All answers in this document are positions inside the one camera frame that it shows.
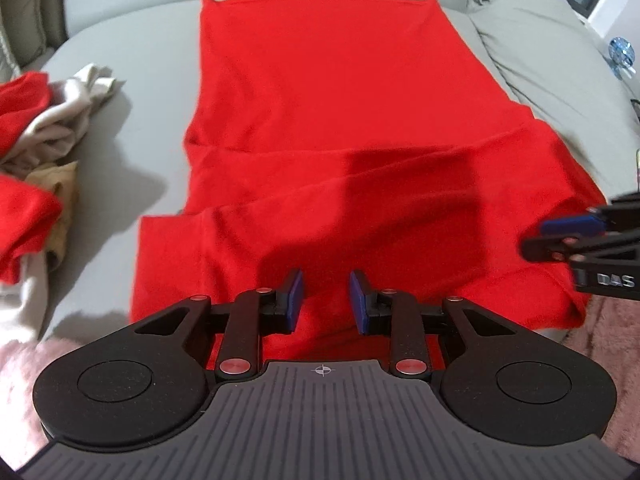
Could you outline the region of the white garment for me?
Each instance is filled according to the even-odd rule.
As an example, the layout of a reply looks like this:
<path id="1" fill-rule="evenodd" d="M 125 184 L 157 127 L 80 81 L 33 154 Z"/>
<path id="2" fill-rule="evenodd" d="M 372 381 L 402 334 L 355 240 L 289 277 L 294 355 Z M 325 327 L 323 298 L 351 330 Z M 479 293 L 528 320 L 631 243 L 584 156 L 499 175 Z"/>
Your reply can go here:
<path id="1" fill-rule="evenodd" d="M 52 81 L 52 102 L 27 127 L 1 169 L 29 173 L 53 162 L 62 166 L 89 130 L 91 116 L 120 89 L 122 83 L 107 67 L 88 64 L 70 78 Z M 2 342 L 31 342 L 38 338 L 49 304 L 49 268 L 44 248 L 22 259 L 21 279 L 1 282 Z"/>

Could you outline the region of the crumpled red garment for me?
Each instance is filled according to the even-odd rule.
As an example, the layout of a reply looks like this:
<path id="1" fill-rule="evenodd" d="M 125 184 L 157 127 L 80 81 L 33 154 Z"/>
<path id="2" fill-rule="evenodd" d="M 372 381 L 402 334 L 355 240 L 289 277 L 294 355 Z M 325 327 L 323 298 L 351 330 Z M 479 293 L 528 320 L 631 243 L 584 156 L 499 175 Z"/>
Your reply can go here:
<path id="1" fill-rule="evenodd" d="M 1 85 L 1 156 L 9 156 L 29 124 L 52 102 L 49 76 L 27 72 Z M 26 181 L 27 170 L 1 169 L 1 281 L 21 279 L 22 259 L 41 252 L 63 206 Z"/>

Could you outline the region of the tan garment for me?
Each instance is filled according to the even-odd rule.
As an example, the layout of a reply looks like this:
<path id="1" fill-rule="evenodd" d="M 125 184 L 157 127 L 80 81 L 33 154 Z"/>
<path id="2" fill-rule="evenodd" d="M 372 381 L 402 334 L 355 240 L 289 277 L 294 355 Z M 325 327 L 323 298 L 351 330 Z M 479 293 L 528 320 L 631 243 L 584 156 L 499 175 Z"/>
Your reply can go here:
<path id="1" fill-rule="evenodd" d="M 78 162 L 62 166 L 48 162 L 26 177 L 27 183 L 53 194 L 62 205 L 62 212 L 52 226 L 44 246 L 50 271 L 56 270 L 66 256 L 68 232 L 78 199 L 77 170 Z"/>

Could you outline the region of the grey fabric sofa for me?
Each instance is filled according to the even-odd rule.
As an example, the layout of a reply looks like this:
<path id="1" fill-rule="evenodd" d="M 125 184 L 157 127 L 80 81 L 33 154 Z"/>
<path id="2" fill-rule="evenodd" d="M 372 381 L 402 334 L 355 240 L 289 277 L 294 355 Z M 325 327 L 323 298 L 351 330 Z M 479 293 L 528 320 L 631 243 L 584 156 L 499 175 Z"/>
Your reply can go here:
<path id="1" fill-rule="evenodd" d="M 603 44 L 565 0 L 439 0 L 514 100 L 570 144 L 608 196 L 632 187 L 639 122 L 604 64 Z M 52 80 L 88 64 L 119 80 L 75 146 L 79 200 L 50 278 L 39 337 L 88 342 L 125 325 L 138 221 L 186 201 L 182 149 L 198 95 L 200 0 L 1 0 L 11 62 Z"/>

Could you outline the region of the blue white patterned ball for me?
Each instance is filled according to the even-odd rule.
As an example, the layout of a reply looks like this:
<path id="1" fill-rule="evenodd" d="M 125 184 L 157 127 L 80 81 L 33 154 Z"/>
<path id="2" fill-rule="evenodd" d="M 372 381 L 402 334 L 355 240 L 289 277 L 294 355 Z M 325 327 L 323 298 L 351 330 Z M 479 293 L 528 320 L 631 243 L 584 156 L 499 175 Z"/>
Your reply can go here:
<path id="1" fill-rule="evenodd" d="M 608 43 L 608 64 L 613 73 L 618 78 L 623 76 L 632 78 L 636 74 L 634 62 L 636 62 L 636 52 L 631 42 L 620 36 L 612 38 Z"/>

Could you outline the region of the pink fluffy rug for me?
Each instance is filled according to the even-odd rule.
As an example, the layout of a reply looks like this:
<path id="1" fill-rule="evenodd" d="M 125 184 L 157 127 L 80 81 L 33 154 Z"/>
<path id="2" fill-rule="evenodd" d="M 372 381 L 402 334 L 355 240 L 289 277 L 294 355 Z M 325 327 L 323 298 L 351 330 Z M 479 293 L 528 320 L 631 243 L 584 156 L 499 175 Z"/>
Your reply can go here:
<path id="1" fill-rule="evenodd" d="M 568 348 L 602 365 L 614 379 L 618 400 L 604 442 L 621 456 L 639 460 L 639 304 L 593 297 L 586 322 L 563 340 Z M 52 338 L 1 347 L 1 458 L 12 469 L 26 464 L 47 443 L 32 406 L 32 388 L 43 369 L 79 344 Z"/>

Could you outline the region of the red sweater with duck logo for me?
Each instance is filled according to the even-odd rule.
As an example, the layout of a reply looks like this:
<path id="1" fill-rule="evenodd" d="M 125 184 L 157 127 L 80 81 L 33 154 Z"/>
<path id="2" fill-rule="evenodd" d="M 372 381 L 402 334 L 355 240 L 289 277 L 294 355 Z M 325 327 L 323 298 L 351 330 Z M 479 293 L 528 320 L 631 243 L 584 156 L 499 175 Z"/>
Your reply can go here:
<path id="1" fill-rule="evenodd" d="M 602 203 L 561 138 L 512 101 L 437 0 L 202 0 L 189 193 L 144 217 L 130 315 L 216 302 L 303 273 L 268 360 L 384 359 L 348 278 L 437 304 L 459 295 L 531 330 L 588 299 L 518 244 Z"/>

